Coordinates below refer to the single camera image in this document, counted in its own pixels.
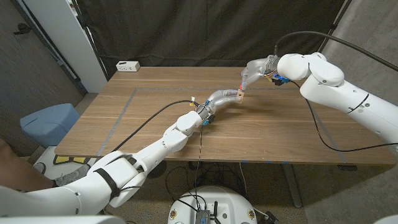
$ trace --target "blue connector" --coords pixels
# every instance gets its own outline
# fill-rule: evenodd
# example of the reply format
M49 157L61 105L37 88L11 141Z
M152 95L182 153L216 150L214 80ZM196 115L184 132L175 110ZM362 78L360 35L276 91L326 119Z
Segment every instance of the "blue connector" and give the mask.
M280 80L282 83L288 83L290 79L280 76L279 74L274 74L273 79Z
M281 80L283 83L288 83L288 82L290 81L288 78L285 78L285 77L280 77L280 80Z

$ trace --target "blue chair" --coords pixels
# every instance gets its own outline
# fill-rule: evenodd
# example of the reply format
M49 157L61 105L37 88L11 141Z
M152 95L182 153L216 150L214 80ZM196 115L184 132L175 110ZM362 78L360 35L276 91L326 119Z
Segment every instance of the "blue chair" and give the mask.
M72 104L55 105L19 120L22 132L44 148L58 146L80 115Z

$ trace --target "small orange object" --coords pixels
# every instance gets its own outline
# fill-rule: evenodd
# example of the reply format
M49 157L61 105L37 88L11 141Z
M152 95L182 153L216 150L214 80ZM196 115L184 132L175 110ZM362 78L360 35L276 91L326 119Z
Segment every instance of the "small orange object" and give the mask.
M243 101L243 96L244 96L244 91L242 90L242 89L240 89L240 87L239 87L239 89L238 89L238 94L236 95L236 97L239 97L240 99L241 99L241 101L239 102L239 104L240 103L242 103L242 101Z

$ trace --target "table leg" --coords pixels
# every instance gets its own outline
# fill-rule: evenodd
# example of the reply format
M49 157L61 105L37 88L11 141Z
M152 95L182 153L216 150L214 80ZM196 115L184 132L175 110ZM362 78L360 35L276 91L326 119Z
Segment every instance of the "table leg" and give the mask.
M303 206L300 198L299 188L297 187L297 181L294 175L292 164L282 164L287 184L289 185L290 195L292 196L293 206L301 208Z

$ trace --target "wire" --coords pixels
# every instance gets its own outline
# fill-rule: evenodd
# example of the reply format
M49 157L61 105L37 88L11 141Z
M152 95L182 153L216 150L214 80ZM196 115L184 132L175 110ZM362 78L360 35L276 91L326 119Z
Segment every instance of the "wire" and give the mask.
M244 191L246 192L246 194L248 194L248 188L246 187L246 179L244 178L243 175L243 171L242 171L242 163L239 163L239 168L241 168L241 173L242 173L242 177L243 177L243 182L244 182Z
M265 214L264 212L262 212L262 211L260 211L260 210L258 210L258 209L256 209L256 208L254 208L254 207L253 207L253 209L254 209L254 211L260 213L261 215L264 215L264 216L266 217L266 219L269 219L269 216L268 216L267 214Z
M372 54L371 52L368 52L367 50L364 50L361 47L358 47L357 45L349 43L349 42L347 42L345 40L341 40L341 39L339 39L337 37L333 37L332 35L324 34L324 33L321 33L321 32L315 32L315 31L298 31L298 32L292 32L292 33L284 35L283 37L279 38L279 40L276 42L275 47L274 47L274 55L277 55L277 53L278 53L278 45L280 44L280 42L282 42L283 40L285 40L288 37L291 37L293 35L299 35L299 34L320 35L322 37L326 37L327 39L334 40L336 42L344 44L345 46L351 47L352 49L357 50L357 51L361 52L362 54L365 54L366 56L368 56L368 57L370 57L370 58L382 63L383 65L385 65L385 66L387 66L387 67L389 67L389 68L391 68L391 69L393 69L393 70L398 72L398 67L396 65L393 65L392 63L390 63L390 62L388 62L388 61L386 61L386 60L384 60L384 59Z
M179 167L176 167L176 168L170 170L169 173L166 175L165 184L166 184L167 192L168 192L169 195L171 196L173 202L175 202L176 200L174 199L174 197L173 197L173 195L172 195L172 193L171 193L171 191L170 191L170 189L169 189L169 186L167 185L167 178L168 178L169 175L170 175L173 171L175 171L176 169L184 169L184 170L185 170L185 174L186 174L186 177L187 177L188 191L191 189L191 187L189 186L189 182L188 182L188 170L187 170L187 168L182 167L182 166L179 166Z
M296 85L296 86L300 89L299 84L295 83L294 81L290 81L290 82L294 83L294 85ZM321 133L319 132L317 120L315 119L315 116L314 116L314 114L313 114L313 111L312 111L312 107L311 107L310 102L309 102L307 99L305 99L305 101L307 102L307 105L308 105L308 107L310 108L311 115L312 115L312 119L313 119L313 122L314 122L314 124L315 124L315 127L317 128L317 133L318 133L319 138L321 139L322 143L323 143L326 147L328 147L329 149L331 149L331 150L338 151L338 152L354 152L354 151L360 151L360 150L365 150L365 149L373 149L373 148L376 148L376 147L398 145L398 142L397 142L397 143L387 143L387 144L378 144L378 145L375 145L375 146L361 147L361 148L349 149L349 150L340 150L340 149L335 149L334 147L330 147L330 146L323 140L323 138L322 138L322 136L321 136Z
M206 200L202 197L202 196L200 196L200 195L196 195L197 197L200 197L202 200L203 200L203 202L205 203L205 210L207 209L207 203L206 203ZM181 198L185 198L185 197L194 197L195 198L195 195L192 195L192 194L190 194L190 195L183 195L183 196L181 196L179 199L181 199Z
M137 134L137 132L139 130L141 130L141 128L143 128L145 126L145 124L147 124L152 118L154 118L156 115L158 115L160 112L162 112L164 109L168 108L171 105L177 104L177 103L193 103L195 104L195 106L199 106L199 104L195 101L192 100L180 100L180 101L176 101L173 103L169 103L168 105L166 105L165 107L163 107L162 109L160 109L158 112L156 112L154 115L152 115L147 121L145 121L139 128L136 129L136 131L134 131L132 134L130 134L129 137L127 137L122 143L120 143L116 148L114 148L112 150L112 152L117 151L122 145L124 145L124 143L126 143L128 140L130 140L135 134Z
M109 211L106 209L106 207L107 207L107 206L105 206L104 209L103 209L104 213L107 213L107 215L114 215L113 213L109 212ZM130 221L130 220L125 220L125 222L126 222L126 223L137 224L136 222Z
M197 204L199 205L199 208L200 208L200 204L199 204L199 202L198 202L197 176L198 176L198 169L199 169L200 156L201 156L201 129L202 129L202 128L203 128L203 126L200 128L199 160L198 160L198 165L197 165L197 171L195 172L195 195L196 195L196 200L197 200Z
M198 209L195 209L192 205L188 204L187 202L181 201L180 199L177 199L179 202L184 203L185 205L188 205L189 207L191 207L195 212L199 212Z
M117 192L115 192L112 195L112 197L117 195L118 193L122 192L123 190L128 190L128 189L133 189L133 188L142 188L142 186L130 186L130 187L125 187L125 188L119 189Z

